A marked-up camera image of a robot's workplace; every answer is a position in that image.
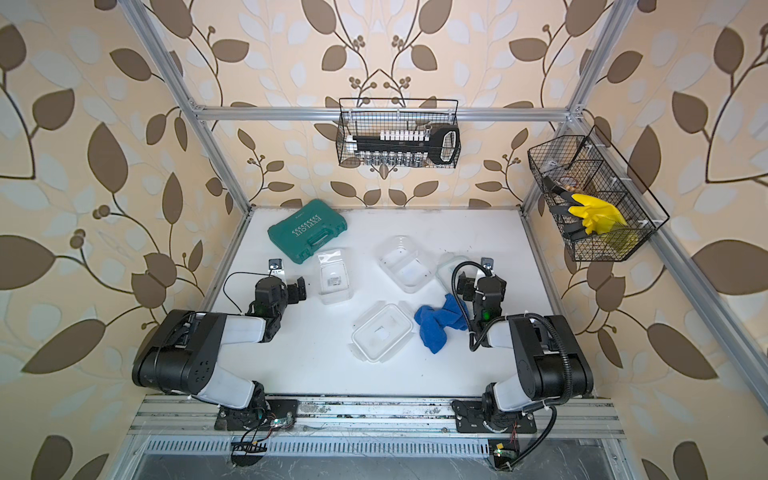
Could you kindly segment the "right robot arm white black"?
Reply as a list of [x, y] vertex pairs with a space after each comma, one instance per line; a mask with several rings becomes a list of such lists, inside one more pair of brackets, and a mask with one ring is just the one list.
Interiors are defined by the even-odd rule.
[[500, 430], [541, 408], [590, 395], [594, 375], [565, 317], [505, 314], [506, 282], [496, 275], [469, 278], [456, 272], [452, 293], [469, 331], [469, 348], [509, 349], [510, 378], [492, 382], [482, 395], [483, 421]]

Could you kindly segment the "small clear lunch box lid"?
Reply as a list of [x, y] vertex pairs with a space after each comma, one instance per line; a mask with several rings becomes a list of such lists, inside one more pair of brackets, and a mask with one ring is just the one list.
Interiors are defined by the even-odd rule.
[[350, 352], [370, 364], [389, 361], [414, 337], [413, 314], [405, 301], [377, 302], [353, 324]]

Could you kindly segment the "blue cleaning cloth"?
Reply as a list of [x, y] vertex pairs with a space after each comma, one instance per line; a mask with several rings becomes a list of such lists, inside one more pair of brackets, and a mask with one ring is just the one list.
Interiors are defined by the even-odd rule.
[[419, 326], [419, 337], [423, 345], [432, 354], [437, 354], [447, 343], [446, 328], [458, 331], [468, 329], [466, 311], [465, 302], [457, 301], [452, 294], [445, 295], [441, 308], [429, 305], [419, 307], [414, 314], [414, 320]]

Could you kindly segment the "small clear lunch box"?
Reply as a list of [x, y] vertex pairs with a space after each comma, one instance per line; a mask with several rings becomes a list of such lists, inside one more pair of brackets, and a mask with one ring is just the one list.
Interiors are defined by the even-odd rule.
[[329, 249], [316, 254], [319, 271], [320, 300], [325, 305], [345, 302], [353, 296], [351, 277], [343, 249]]

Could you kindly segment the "lunch box lid teal seal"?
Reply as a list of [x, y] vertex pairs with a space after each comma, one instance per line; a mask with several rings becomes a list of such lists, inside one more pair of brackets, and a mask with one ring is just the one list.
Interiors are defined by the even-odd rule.
[[[469, 261], [469, 258], [465, 255], [452, 252], [444, 253], [439, 258], [435, 278], [441, 284], [446, 293], [452, 292], [451, 278], [454, 269], [459, 263], [464, 261]], [[476, 278], [478, 276], [478, 268], [472, 265], [468, 265], [461, 269], [460, 274], [465, 274], [468, 277]]]

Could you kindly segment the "clear lunch box teal seal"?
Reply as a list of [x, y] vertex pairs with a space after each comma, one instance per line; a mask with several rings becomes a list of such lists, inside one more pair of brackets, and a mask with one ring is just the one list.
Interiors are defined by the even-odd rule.
[[436, 262], [410, 236], [396, 235], [375, 248], [381, 270], [405, 293], [415, 294], [435, 276]]

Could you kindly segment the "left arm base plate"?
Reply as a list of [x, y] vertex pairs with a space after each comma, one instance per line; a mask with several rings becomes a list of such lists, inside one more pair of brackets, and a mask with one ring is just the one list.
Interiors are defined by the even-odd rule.
[[266, 399], [242, 410], [220, 407], [214, 423], [217, 431], [266, 431], [290, 429], [296, 420], [299, 401]]

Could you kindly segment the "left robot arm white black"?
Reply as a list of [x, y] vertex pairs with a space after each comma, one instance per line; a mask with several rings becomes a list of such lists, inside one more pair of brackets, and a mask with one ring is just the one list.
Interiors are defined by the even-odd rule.
[[287, 307], [306, 299], [302, 277], [285, 283], [278, 276], [266, 276], [256, 283], [254, 300], [244, 314], [172, 310], [139, 349], [132, 381], [233, 410], [262, 409], [261, 384], [220, 366], [220, 350], [225, 345], [271, 342]]

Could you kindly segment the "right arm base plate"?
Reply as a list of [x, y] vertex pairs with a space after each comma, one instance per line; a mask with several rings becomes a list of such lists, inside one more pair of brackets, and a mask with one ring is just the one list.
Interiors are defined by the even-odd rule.
[[458, 433], [511, 435], [514, 431], [522, 434], [537, 432], [532, 415], [501, 411], [485, 400], [454, 399], [450, 406]]

